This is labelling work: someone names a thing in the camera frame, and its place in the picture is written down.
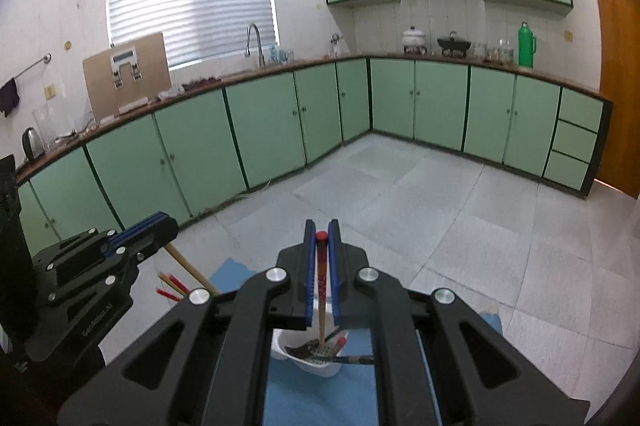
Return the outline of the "red handled bamboo chopstick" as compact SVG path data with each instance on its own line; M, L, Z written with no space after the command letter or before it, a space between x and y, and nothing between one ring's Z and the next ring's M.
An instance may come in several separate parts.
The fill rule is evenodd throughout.
M326 276L328 275L328 243L328 232L318 231L316 233L316 246L318 268L319 346L321 348L326 344Z

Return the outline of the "black plastic spoon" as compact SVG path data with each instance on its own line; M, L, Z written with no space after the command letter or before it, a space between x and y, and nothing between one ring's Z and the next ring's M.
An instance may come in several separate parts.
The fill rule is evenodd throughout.
M314 350L320 346L318 339L311 339L297 347L285 346L285 352L296 359L309 359L314 356Z

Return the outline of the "black chopstick silver band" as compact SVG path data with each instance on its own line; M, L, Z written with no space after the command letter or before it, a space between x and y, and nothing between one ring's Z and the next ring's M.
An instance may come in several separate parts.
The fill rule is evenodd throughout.
M321 363L375 365L374 357L370 354L364 354L363 356L318 357L317 361Z

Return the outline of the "plain bamboo chopstick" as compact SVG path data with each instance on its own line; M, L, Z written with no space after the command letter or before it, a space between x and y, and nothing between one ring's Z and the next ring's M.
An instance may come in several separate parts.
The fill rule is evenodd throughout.
M197 268L194 267L193 264L190 263L190 261L188 261L186 259L185 256L183 256L182 253L180 253L174 246L174 244L172 243L168 243L164 246L164 249L166 250L166 252L169 254L169 256L171 256L172 258L175 259L175 261L178 262L178 264L180 264L180 266L186 270L186 272L188 272L190 274L190 276L192 276L193 279L196 279L200 284L201 287L206 288L206 290L209 291L210 294L214 295L214 296L218 296L220 295L220 290L218 290L218 288L212 284L211 282L209 282L208 279L206 279L205 276L203 276L201 274L201 272L198 271Z

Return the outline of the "red orange bamboo chopstick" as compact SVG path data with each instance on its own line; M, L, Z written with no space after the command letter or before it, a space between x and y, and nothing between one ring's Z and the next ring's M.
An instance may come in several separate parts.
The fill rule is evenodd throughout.
M171 300L172 302L181 302L183 300L182 297L166 292L166 290L161 290L160 288L157 288L155 291L156 294L159 294L160 296L163 296L168 300Z

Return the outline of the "leftmost red bamboo chopstick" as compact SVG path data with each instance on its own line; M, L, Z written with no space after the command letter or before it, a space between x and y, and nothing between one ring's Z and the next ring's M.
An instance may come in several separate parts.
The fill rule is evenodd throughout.
M327 342L326 356L329 359L333 359L337 357L340 354L341 350L346 346L346 344L347 344L346 336L338 336L337 339L334 340L334 342Z

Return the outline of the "white plastic utensil holder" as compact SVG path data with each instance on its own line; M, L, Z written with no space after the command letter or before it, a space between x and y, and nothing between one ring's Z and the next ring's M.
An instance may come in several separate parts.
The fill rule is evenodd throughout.
M341 365L333 362L346 346L348 333L336 328L320 345L318 334L307 331L275 330L271 342L271 357L278 361L291 361L311 375L330 378L340 372Z

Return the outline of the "steel electric kettle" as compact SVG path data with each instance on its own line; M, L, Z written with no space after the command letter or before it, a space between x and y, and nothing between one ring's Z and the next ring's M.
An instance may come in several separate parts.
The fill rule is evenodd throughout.
M29 163L33 163L46 154L43 141L34 127L26 128L22 133L21 140L26 160Z

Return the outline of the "clear glass pitcher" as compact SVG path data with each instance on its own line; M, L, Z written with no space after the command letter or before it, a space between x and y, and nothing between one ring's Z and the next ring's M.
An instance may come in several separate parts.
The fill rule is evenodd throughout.
M47 151L54 149L75 132L64 103L58 98L36 106L32 110L32 117Z

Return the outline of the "brown cardboard box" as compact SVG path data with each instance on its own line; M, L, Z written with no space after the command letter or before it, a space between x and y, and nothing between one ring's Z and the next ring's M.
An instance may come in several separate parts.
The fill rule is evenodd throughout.
M82 61L82 70L97 123L118 117L171 88L162 33L90 56Z

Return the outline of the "chrome sink faucet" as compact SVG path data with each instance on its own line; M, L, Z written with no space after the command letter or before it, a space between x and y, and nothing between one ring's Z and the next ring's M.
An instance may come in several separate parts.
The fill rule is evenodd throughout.
M255 45L252 45L252 35L255 35ZM246 58L250 58L252 56L253 49L257 50L258 68L264 68L266 66L266 58L264 50L262 50L262 36L260 36L258 26L255 23L250 23L246 30L246 47L244 56Z

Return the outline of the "dark hanging towel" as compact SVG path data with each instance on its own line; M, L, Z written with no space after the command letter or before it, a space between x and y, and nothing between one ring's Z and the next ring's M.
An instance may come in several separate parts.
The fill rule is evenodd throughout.
M20 104L16 80L11 78L0 88L0 112L8 117Z

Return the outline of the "white cooking pot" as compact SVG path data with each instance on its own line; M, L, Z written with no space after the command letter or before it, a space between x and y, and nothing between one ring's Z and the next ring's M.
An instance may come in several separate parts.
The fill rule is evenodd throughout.
M426 53L426 35L423 30L410 26L401 35L401 47L405 54L424 56Z

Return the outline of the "green thermos bottle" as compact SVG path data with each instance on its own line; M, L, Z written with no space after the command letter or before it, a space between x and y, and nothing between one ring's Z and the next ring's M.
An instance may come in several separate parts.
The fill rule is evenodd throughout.
M521 68L533 68L537 39L527 22L518 29L518 65Z

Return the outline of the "brown wooden door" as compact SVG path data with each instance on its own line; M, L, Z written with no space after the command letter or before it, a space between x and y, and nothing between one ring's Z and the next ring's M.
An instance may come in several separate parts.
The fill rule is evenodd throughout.
M600 94L613 102L597 178L639 196L639 0L597 0Z

